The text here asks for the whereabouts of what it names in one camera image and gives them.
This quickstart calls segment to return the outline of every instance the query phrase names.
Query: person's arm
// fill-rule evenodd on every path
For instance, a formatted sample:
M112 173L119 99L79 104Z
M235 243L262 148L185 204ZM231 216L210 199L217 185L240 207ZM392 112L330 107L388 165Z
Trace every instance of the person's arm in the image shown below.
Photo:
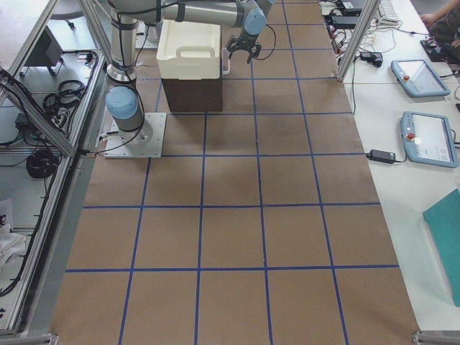
M422 19L422 22L425 23L427 27L429 27L436 20L444 17L446 14L448 14L451 10L453 10L457 6L460 6L460 0L450 0L449 3L442 6L438 11L432 14L421 14L420 18Z

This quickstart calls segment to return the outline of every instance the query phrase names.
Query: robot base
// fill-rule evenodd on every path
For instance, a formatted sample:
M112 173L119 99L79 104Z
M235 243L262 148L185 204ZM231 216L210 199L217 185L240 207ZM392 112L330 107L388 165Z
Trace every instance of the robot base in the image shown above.
M160 158L163 147L163 137L165 135L166 113L145 113L145 121L153 129L153 135L148 142L134 144L132 146L124 145L117 149L112 149L123 144L119 136L109 137L107 140L106 150L103 155L105 158ZM118 131L115 121L112 124L111 131Z

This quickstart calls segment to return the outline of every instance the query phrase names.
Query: keyboard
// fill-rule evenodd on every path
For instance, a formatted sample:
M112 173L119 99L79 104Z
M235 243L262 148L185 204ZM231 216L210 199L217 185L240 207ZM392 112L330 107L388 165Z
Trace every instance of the keyboard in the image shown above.
M400 18L393 8L392 0L381 0L379 5L379 22L382 24L399 24Z

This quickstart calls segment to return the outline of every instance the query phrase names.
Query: tablet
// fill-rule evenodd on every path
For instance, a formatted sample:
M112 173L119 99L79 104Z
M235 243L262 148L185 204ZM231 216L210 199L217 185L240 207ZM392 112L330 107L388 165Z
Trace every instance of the tablet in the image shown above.
M401 128L406 154L413 162L459 166L447 117L406 111Z
M391 69L412 97L447 96L451 92L425 60L393 60Z

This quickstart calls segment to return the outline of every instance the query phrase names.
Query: white plastic bin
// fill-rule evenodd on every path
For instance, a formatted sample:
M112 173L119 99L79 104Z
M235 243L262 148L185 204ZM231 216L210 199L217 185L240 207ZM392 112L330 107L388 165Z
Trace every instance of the white plastic bin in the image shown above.
M220 78L220 46L218 25L164 20L157 51L161 78Z

